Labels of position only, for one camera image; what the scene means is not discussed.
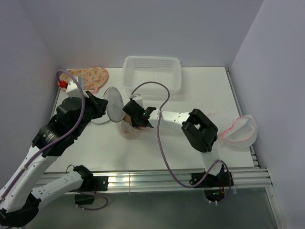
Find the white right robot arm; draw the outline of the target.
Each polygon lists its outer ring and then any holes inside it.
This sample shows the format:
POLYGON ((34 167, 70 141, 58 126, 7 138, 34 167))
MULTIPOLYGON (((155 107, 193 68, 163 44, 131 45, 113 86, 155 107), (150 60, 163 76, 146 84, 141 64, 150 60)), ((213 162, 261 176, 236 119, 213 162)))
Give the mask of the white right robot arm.
POLYGON ((130 118, 132 127, 156 128, 157 141, 163 161, 172 178, 182 187, 229 187, 231 188, 232 174, 226 163, 220 159, 217 149, 217 126, 199 109, 191 112, 178 113, 163 111, 161 108, 146 109, 130 100, 122 109, 130 118), (203 162, 208 168, 205 174, 195 184, 184 184, 174 174, 167 162, 161 143, 160 127, 182 131, 190 145, 201 153, 203 162))

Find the pink bra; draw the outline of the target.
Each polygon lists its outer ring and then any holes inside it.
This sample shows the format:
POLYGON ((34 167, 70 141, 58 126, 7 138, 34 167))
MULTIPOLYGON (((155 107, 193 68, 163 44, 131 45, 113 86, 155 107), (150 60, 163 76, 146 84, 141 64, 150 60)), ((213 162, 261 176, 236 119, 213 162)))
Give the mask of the pink bra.
POLYGON ((135 138, 142 133, 142 130, 134 128, 129 124, 123 123, 121 125, 121 132, 122 132, 122 136, 125 138, 135 138))

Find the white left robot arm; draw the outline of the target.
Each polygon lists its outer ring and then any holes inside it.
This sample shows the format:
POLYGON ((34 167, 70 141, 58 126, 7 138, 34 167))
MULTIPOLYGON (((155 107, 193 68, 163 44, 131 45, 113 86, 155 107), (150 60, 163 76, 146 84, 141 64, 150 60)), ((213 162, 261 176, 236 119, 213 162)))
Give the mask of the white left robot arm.
POLYGON ((86 96, 68 97, 57 106, 56 115, 43 126, 21 166, 0 191, 0 224, 21 228, 31 222, 44 206, 70 191, 94 191, 93 173, 75 166, 67 175, 36 187, 44 172, 74 144, 91 120, 106 114, 108 101, 86 96))

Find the tan-trimmed white laundry bag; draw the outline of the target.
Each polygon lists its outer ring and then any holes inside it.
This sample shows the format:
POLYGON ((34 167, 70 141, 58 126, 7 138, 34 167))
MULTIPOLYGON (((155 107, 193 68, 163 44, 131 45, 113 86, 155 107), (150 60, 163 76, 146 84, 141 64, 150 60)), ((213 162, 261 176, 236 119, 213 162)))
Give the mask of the tan-trimmed white laundry bag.
POLYGON ((116 123, 117 131, 122 136, 121 125, 129 123, 125 121, 126 113, 122 110, 124 102, 121 93, 116 87, 111 86, 105 91, 103 97, 108 100, 106 113, 110 120, 116 123))

